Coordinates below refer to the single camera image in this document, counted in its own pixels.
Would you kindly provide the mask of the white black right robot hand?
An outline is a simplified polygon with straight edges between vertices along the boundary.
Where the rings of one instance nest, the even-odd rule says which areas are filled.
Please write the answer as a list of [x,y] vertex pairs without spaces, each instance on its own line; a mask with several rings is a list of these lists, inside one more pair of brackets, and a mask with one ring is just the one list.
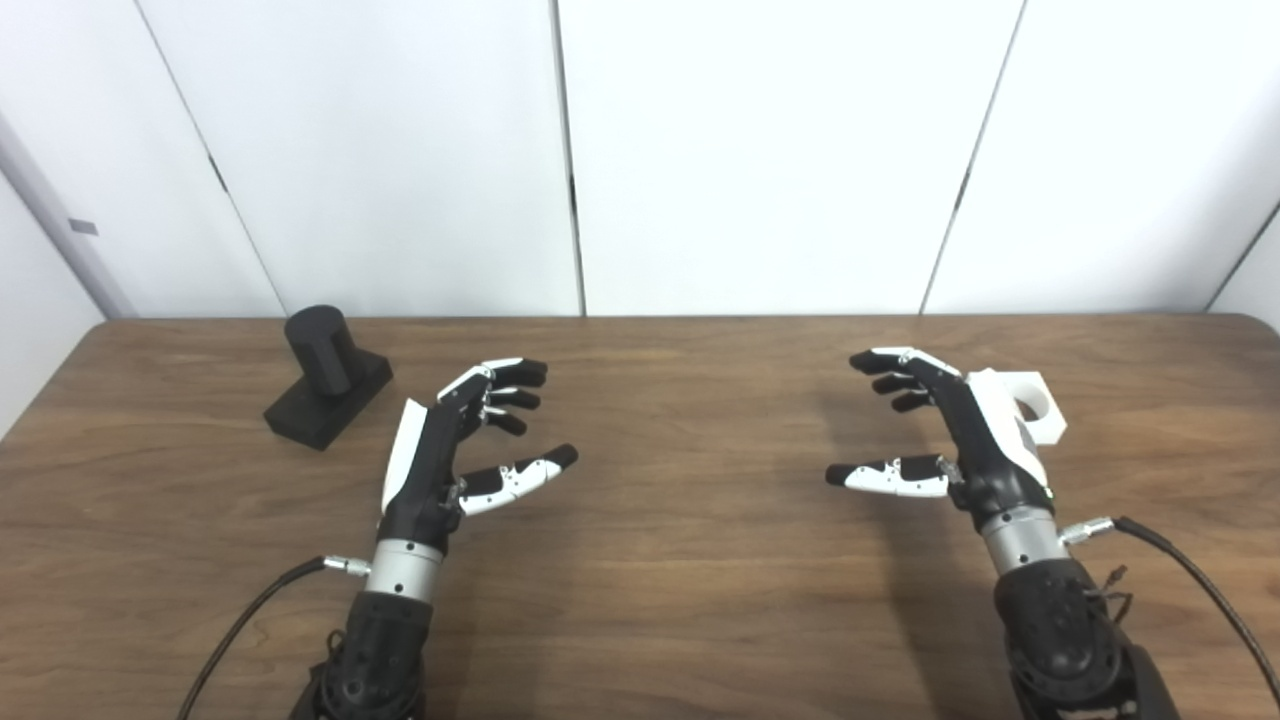
[[934,407],[955,455],[924,454],[833,464],[831,486],[910,498],[948,497],[975,529],[1019,509],[1055,514],[1047,471],[1018,401],[995,372],[964,373],[920,348],[879,347],[849,364],[872,377],[896,413]]

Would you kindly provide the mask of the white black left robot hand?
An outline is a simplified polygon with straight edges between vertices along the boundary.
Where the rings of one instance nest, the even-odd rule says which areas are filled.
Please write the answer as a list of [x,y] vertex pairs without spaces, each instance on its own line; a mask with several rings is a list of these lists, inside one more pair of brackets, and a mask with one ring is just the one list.
[[548,365],[529,357],[481,361],[436,393],[407,400],[384,482],[379,541],[403,541],[440,553],[465,518],[494,511],[554,480],[579,460],[572,445],[477,471],[457,473],[458,447],[492,427],[524,436],[513,407],[534,410]]

